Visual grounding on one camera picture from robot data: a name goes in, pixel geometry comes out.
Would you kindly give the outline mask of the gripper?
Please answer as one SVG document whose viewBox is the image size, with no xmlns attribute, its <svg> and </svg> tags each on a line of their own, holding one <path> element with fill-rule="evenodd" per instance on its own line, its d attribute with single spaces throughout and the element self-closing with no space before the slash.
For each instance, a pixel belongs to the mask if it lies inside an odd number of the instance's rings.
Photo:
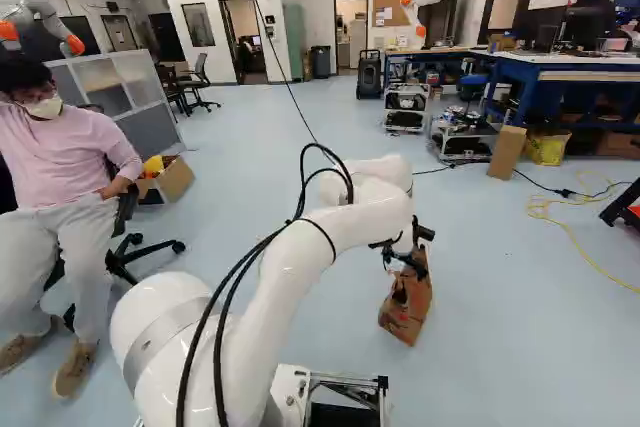
<svg viewBox="0 0 640 427">
<path fill-rule="evenodd" d="M 412 218 L 412 243 L 415 248 L 421 247 L 421 240 L 432 242 L 435 238 L 435 231 L 422 226 L 416 215 Z"/>
</svg>

